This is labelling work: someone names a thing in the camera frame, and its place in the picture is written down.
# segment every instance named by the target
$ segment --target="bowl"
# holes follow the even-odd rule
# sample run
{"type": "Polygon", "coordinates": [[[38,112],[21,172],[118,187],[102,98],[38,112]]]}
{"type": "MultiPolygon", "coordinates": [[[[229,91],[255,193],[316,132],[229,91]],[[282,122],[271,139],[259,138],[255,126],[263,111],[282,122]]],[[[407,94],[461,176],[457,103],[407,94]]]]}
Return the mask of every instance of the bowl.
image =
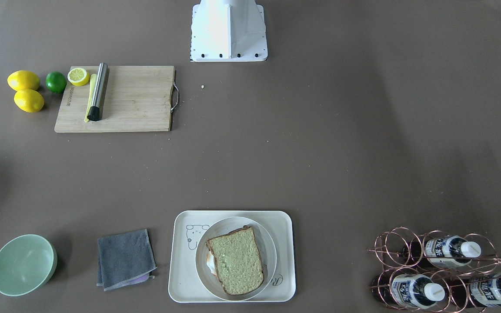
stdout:
{"type": "Polygon", "coordinates": [[[46,283],[55,271],[57,253],[36,234],[14,238],[0,250],[0,293],[16,297],[46,283]]]}
{"type": "Polygon", "coordinates": [[[274,244],[274,240],[272,240],[272,236],[268,233],[268,230],[255,220],[241,216],[229,217],[216,222],[204,232],[201,240],[198,242],[195,262],[200,281],[212,295],[215,295],[219,299],[223,299],[225,301],[245,301],[256,297],[256,295],[261,293],[268,286],[268,284],[270,284],[277,265],[276,245],[274,244]],[[214,238],[215,236],[227,234],[232,230],[236,230],[245,225],[252,226],[254,229],[256,244],[262,258],[264,281],[258,289],[255,289],[250,293],[246,293],[244,295],[229,295],[228,293],[225,293],[223,287],[221,287],[221,283],[217,280],[217,277],[210,272],[210,269],[206,265],[206,254],[208,253],[206,240],[214,238]]]}

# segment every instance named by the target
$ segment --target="lime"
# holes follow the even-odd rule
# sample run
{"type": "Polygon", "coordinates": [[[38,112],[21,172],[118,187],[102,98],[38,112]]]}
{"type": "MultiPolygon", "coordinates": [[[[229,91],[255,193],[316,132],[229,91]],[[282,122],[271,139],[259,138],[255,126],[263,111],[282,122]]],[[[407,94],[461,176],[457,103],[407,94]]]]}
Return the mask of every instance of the lime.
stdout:
{"type": "Polygon", "coordinates": [[[46,87],[52,93],[63,93],[66,86],[67,80],[62,73],[51,72],[46,76],[46,87]]]}
{"type": "Polygon", "coordinates": [[[32,89],[19,90],[14,95],[14,103],[22,111],[38,112],[43,107],[43,97],[38,91],[32,89]]]}
{"type": "Polygon", "coordinates": [[[69,81],[75,86],[86,85],[90,81],[90,75],[82,67],[75,67],[67,75],[69,81]]]}
{"type": "Polygon", "coordinates": [[[12,73],[7,78],[7,83],[14,91],[32,89],[36,90],[40,87],[40,79],[30,71],[20,70],[12,73]]]}

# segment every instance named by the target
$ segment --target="bread slice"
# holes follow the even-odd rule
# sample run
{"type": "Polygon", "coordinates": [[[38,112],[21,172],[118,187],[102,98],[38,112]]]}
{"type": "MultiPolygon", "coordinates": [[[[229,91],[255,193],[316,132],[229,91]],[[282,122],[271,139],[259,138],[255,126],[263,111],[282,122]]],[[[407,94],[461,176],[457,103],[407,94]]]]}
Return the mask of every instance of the bread slice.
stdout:
{"type": "Polygon", "coordinates": [[[244,295],[264,282],[262,258],[252,226],[208,239],[206,246],[214,256],[217,279],[225,293],[244,295]]]}

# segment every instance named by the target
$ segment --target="mint green bowl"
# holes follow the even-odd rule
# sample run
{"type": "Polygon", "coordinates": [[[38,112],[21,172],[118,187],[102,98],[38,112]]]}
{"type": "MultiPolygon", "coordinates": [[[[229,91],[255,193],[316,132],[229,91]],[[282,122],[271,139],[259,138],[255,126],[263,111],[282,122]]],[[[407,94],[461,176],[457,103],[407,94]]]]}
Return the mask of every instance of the mint green bowl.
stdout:
{"type": "Polygon", "coordinates": [[[0,293],[17,297],[40,288],[55,271],[57,253],[43,236],[25,234],[0,250],[0,293]]]}

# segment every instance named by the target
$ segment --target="cutting board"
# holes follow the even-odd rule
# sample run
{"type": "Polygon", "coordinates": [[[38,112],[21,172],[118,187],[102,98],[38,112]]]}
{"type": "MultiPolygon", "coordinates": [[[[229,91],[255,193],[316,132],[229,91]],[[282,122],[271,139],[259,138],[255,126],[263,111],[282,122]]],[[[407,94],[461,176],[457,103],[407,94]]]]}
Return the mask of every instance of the cutting board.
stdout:
{"type": "MultiPolygon", "coordinates": [[[[89,75],[97,66],[83,67],[89,75]]],[[[56,133],[169,131],[174,66],[109,66],[102,119],[85,122],[90,84],[67,82],[55,122],[56,133]]]]}

